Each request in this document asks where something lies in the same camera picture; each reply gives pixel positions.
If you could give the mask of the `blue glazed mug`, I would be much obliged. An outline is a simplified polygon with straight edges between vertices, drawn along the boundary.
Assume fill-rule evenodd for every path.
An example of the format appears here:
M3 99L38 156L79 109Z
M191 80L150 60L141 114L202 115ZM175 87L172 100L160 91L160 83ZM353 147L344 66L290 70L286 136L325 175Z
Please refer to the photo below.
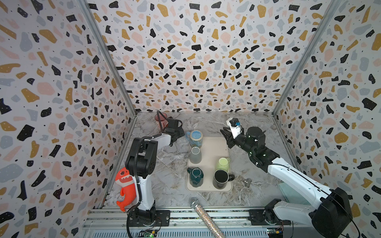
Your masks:
M203 134L199 130L188 131L185 133L186 140L189 142L190 147L202 147Z

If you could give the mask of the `light green mug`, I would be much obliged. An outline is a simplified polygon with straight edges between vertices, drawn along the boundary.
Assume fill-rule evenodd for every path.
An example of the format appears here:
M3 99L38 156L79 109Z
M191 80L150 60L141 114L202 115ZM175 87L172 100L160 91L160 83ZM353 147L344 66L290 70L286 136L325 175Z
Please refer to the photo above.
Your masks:
M215 170L224 170L226 172L230 171L230 159L229 158L219 158L216 162Z

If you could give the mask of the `pink mug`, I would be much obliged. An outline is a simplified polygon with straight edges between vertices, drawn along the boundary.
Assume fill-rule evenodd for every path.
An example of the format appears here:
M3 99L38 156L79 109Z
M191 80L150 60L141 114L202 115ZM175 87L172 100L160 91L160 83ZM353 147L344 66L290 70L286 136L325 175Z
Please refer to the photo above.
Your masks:
M165 128L167 127L167 125L168 125L168 120L167 120L168 116L167 116L167 114L166 113L162 113L160 111L157 111L154 119L155 119L155 121L158 124L159 131L163 132L165 130Z

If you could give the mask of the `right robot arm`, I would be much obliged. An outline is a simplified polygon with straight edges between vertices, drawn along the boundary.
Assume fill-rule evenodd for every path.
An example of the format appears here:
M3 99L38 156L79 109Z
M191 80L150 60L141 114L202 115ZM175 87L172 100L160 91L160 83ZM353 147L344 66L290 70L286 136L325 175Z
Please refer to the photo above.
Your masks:
M313 227L325 238L338 238L353 221L348 194L339 187L331 189L313 180L287 163L266 147L266 135L260 128L245 131L236 123L220 132L229 148L244 150L255 166L282 180L308 201L309 205L302 205L274 199L263 212L268 224L288 220Z

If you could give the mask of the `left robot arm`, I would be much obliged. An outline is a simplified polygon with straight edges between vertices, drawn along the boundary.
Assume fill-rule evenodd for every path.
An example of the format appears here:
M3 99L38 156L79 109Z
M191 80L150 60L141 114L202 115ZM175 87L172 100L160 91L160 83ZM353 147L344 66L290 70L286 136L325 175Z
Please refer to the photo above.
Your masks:
M152 226L158 219L151 181L151 174L156 167L158 150L172 146L177 139L185 135L181 120L169 117L167 121L168 124L161 133L136 137L125 162L125 168L135 182L137 194L137 204L127 212L128 220L137 225Z

